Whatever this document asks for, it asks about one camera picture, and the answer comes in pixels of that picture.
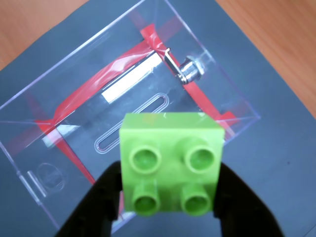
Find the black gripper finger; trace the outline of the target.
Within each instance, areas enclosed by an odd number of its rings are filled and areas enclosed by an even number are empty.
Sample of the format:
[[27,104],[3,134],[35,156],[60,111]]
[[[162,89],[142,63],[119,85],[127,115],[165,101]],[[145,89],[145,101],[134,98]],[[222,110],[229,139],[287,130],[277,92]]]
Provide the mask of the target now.
[[213,207],[223,237],[282,237],[276,218],[226,164],[221,163]]
[[57,237],[110,237],[119,216],[121,162],[113,162],[84,196]]

